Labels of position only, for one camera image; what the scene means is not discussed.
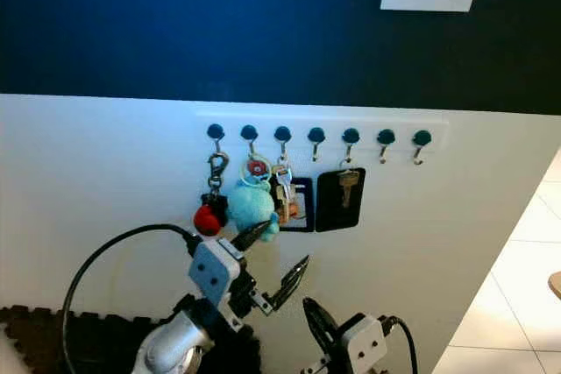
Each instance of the stuffed animal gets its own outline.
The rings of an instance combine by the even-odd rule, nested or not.
[[[241,232],[259,222],[271,221],[261,239],[271,241],[279,232],[279,216],[274,211],[270,190],[271,185],[268,181],[256,177],[250,176],[238,181],[228,195],[228,216],[236,223],[238,231]]]

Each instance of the white tile floor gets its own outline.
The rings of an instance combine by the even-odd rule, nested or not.
[[[433,374],[561,374],[561,150]]]

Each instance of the key rack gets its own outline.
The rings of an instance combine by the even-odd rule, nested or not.
[[[352,145],[355,152],[370,150],[380,155],[384,143],[387,142],[385,154],[390,157],[387,165],[391,165],[391,157],[396,153],[407,153],[411,157],[415,154],[419,145],[414,142],[418,133],[428,132],[430,141],[422,145],[420,155],[422,157],[442,151],[446,146],[446,134],[449,124],[445,120],[415,120],[415,119],[393,119],[393,118],[345,118],[321,117],[321,116],[255,116],[242,114],[200,114],[197,115],[196,130],[204,133],[209,126],[219,123],[225,133],[230,136],[221,140],[225,147],[246,146],[247,139],[240,136],[245,126],[252,126],[259,137],[259,148],[279,146],[279,128],[288,129],[291,135],[287,147],[291,150],[310,150],[310,162],[314,145],[318,145],[321,153],[318,156],[323,159],[340,159],[344,156],[345,143],[342,140],[344,132],[353,128],[359,133],[360,140]]]

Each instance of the keychain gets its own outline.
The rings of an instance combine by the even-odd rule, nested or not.
[[[230,158],[224,152],[220,151],[219,141],[224,137],[224,131],[219,124],[212,124],[207,134],[214,139],[217,151],[210,155],[210,176],[209,187],[210,193],[201,196],[202,206],[196,211],[193,217],[193,224],[197,231],[204,236],[215,236],[220,229],[226,225],[228,218],[226,216],[226,208],[228,201],[226,196],[220,195],[220,187],[222,186],[222,174]]]
[[[330,231],[354,227],[359,223],[360,204],[365,184],[366,170],[351,167],[351,148],[360,140],[358,131],[344,132],[346,154],[341,170],[321,174],[317,179],[316,231]]]
[[[228,216],[240,232],[259,222],[271,221],[261,235],[262,240],[270,241],[279,232],[279,216],[270,195],[271,164],[253,149],[253,141],[257,136],[253,126],[246,126],[242,130],[242,137],[249,141],[250,154],[240,167],[239,181],[228,196]]]
[[[277,128],[274,137],[280,142],[280,156],[273,166],[271,196],[279,215],[281,231],[314,230],[313,182],[310,178],[293,177],[288,163],[286,143],[292,135],[288,127]]]

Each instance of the metal hook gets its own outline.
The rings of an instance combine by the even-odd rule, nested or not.
[[[415,164],[416,166],[419,166],[424,162],[422,159],[419,158],[419,154],[421,153],[422,148],[423,148],[422,146],[419,146],[415,151],[415,155],[413,155],[413,164]]]
[[[314,127],[312,130],[309,131],[308,140],[314,144],[312,161],[316,162],[318,160],[317,146],[325,140],[325,134],[323,133],[323,129],[321,127]]]
[[[220,151],[220,140],[224,137],[224,129],[220,124],[211,124],[207,129],[207,135],[214,140],[214,145],[217,148],[217,153],[221,153]]]
[[[247,141],[249,145],[249,156],[252,157],[253,155],[255,155],[255,147],[253,146],[253,142],[255,142],[255,139],[257,139],[259,133],[253,126],[247,124],[242,128],[240,135]]]
[[[413,136],[412,140],[413,140],[413,144],[416,145],[415,155],[413,155],[413,164],[419,166],[424,162],[422,159],[419,158],[421,149],[432,141],[432,136],[430,135],[429,131],[418,131]]]
[[[378,133],[378,143],[382,145],[382,149],[380,151],[380,163],[386,164],[386,150],[387,148],[395,142],[395,134],[394,131],[391,129],[384,129],[380,133]]]
[[[274,138],[280,142],[279,163],[288,162],[287,142],[292,138],[290,129],[287,126],[277,127],[277,130],[274,131]]]
[[[346,145],[344,159],[341,161],[340,166],[344,163],[350,164],[352,162],[351,148],[360,140],[359,131],[356,129],[347,129],[343,133],[343,142]]]

